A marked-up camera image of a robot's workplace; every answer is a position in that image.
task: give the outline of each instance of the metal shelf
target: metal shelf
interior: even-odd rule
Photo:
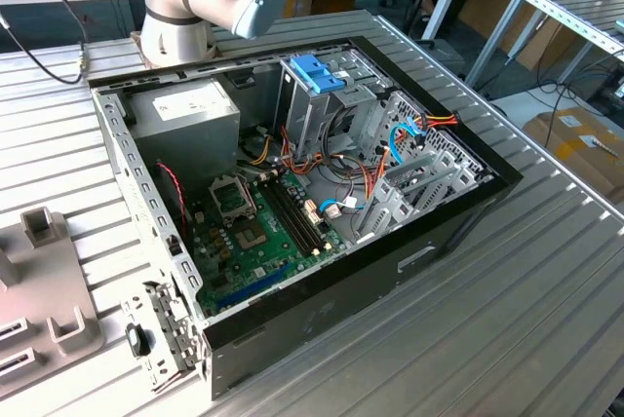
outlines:
[[[474,86],[477,83],[502,36],[525,2],[534,6],[538,12],[526,25],[510,51],[510,57],[522,47],[541,19],[547,16],[584,37],[591,44],[609,54],[617,54],[619,59],[624,60],[624,34],[615,29],[615,22],[624,19],[624,0],[512,0],[466,78],[466,84]],[[569,71],[588,50],[586,48],[581,51]]]

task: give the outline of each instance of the blue cable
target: blue cable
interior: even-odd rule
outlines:
[[[397,164],[399,165],[403,163],[403,159],[401,158],[399,149],[397,149],[397,144],[394,141],[394,134],[398,130],[405,130],[406,132],[409,133],[411,137],[416,137],[417,134],[422,134],[423,136],[426,135],[426,133],[416,125],[412,117],[408,117],[408,123],[409,125],[400,123],[399,125],[395,126],[390,131],[390,139],[388,140],[389,146],[390,146],[390,152],[392,153],[392,157],[395,158],[395,160],[397,161]]]
[[[335,205],[336,203],[337,203],[337,200],[325,200],[319,207],[319,211],[323,213],[325,212],[325,209],[328,208],[328,206]]]
[[[396,125],[391,131],[390,131],[390,139],[389,139],[389,144],[390,144],[390,152],[392,153],[392,157],[395,158],[395,160],[397,161],[398,164],[402,164],[403,163],[403,159],[401,159],[401,154],[399,154],[399,149],[397,149],[397,144],[394,142],[394,135],[398,130],[405,130],[406,132],[409,133],[409,135],[411,135],[411,137],[416,136],[416,133],[408,128],[407,125],[403,125],[403,124],[399,124]]]
[[[339,206],[344,206],[346,208],[350,208],[350,209],[356,209],[356,210],[362,210],[364,209],[364,206],[355,206],[354,208],[348,207],[346,206],[344,203],[341,203],[338,200],[325,200],[323,201],[323,203],[321,204],[321,206],[319,207],[319,211],[321,213],[325,212],[325,209],[327,209],[329,206],[331,205],[339,205]]]

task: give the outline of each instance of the slotted metal surface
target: slotted metal surface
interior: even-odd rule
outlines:
[[[0,58],[0,224],[42,203],[66,214],[106,336],[97,355],[1,402],[0,415],[602,415],[624,386],[621,215],[383,19],[286,19],[252,42],[216,32],[227,55],[354,34],[525,178],[452,256],[214,404],[196,376],[153,396],[123,339],[118,302],[148,260],[86,88]],[[142,68],[129,42],[92,49],[102,74]],[[43,58],[56,70],[74,55]]]
[[[624,0],[526,1],[606,52],[624,51],[624,34],[615,29],[615,22],[624,19]]]

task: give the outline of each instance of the cardboard box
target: cardboard box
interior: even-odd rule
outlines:
[[[542,146],[551,116],[551,113],[542,113],[524,128]],[[579,107],[557,112],[548,150],[614,204],[624,201],[624,140],[591,113]]]

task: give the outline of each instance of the gray plastic holder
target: gray plastic holder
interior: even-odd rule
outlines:
[[[104,343],[62,214],[0,229],[0,400]]]

